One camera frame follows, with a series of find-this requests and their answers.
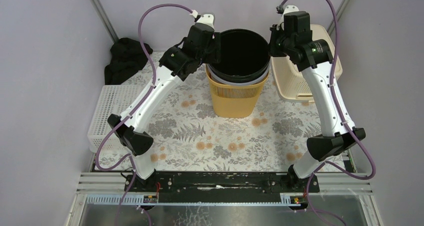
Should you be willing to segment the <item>black round bucket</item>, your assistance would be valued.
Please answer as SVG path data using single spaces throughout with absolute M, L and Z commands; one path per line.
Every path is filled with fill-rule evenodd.
M 221 62 L 208 68 L 219 79 L 230 83 L 249 83 L 269 68 L 267 40 L 256 32 L 231 29 L 221 33 Z

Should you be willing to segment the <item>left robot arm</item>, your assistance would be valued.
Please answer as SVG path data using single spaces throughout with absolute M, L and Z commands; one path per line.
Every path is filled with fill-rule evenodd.
M 154 139 L 147 133 L 150 119 L 170 92 L 202 64 L 219 62 L 220 50 L 220 33 L 213 26 L 195 23 L 187 37 L 164 52 L 154 77 L 136 100 L 120 115 L 108 117 L 108 124 L 131 156 L 135 183 L 142 191 L 150 191 L 155 185 L 155 167 L 149 156 Z

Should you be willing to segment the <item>cream large container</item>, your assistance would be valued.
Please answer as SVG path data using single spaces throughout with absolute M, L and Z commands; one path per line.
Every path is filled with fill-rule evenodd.
M 316 24 L 311 24 L 310 28 L 312 30 L 312 39 L 314 41 L 324 39 L 329 44 L 331 52 L 334 53 L 335 46 L 326 28 Z M 271 57 L 270 63 L 277 91 L 283 100 L 299 103 L 315 102 L 307 82 L 289 57 Z M 342 73 L 342 65 L 339 58 L 337 58 L 335 68 L 337 80 Z

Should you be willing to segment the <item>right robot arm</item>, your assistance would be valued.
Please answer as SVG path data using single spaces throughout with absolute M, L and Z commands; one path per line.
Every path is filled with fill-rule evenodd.
M 323 39 L 314 40 L 310 15 L 305 11 L 285 12 L 282 22 L 270 28 L 269 54 L 290 60 L 302 74 L 312 93 L 320 119 L 321 134 L 306 141 L 307 152 L 289 168 L 287 185 L 299 192 L 323 162 L 364 139 L 365 131 L 357 128 L 341 98 L 332 72 L 335 62 L 331 48 Z

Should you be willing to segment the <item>yellow plastic waste basket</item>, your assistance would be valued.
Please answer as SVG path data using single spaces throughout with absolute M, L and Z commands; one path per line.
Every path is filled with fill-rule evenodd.
M 258 83 L 245 86 L 222 84 L 214 80 L 209 68 L 206 69 L 206 75 L 216 115 L 223 118 L 245 118 L 252 114 L 269 72 L 264 73 Z

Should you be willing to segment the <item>black crumpled cloth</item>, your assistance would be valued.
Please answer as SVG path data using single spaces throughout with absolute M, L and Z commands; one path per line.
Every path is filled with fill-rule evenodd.
M 142 70 L 148 59 L 139 41 L 120 38 L 110 49 L 111 60 L 104 68 L 104 83 L 120 85 Z

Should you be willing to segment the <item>aluminium frame rail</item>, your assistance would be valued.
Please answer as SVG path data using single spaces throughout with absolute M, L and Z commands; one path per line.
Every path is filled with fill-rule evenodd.
M 121 196 L 125 192 L 125 184 L 128 173 L 119 174 L 117 172 L 83 172 L 80 175 L 79 183 L 77 186 L 77 193 L 79 194 L 97 194 L 100 199 L 98 203 L 115 203 L 119 202 Z M 368 225 L 382 225 L 378 207 L 375 202 L 374 192 L 371 188 L 370 181 L 361 180 L 359 175 L 351 177 L 344 173 L 336 172 L 319 172 L 315 175 L 320 186 L 318 193 L 310 193 L 310 195 L 328 196 L 354 196 L 360 200 L 362 210 Z M 160 203 L 168 205 L 212 205 L 212 206 L 289 206 L 289 198 L 301 195 L 281 195 L 281 202 L 274 203 Z

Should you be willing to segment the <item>floral patterned table mat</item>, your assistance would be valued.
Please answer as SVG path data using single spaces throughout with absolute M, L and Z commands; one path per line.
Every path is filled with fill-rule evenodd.
M 315 104 L 283 100 L 273 74 L 251 115 L 217 116 L 204 67 L 171 91 L 147 127 L 154 139 L 148 162 L 178 171 L 286 171 L 321 133 Z

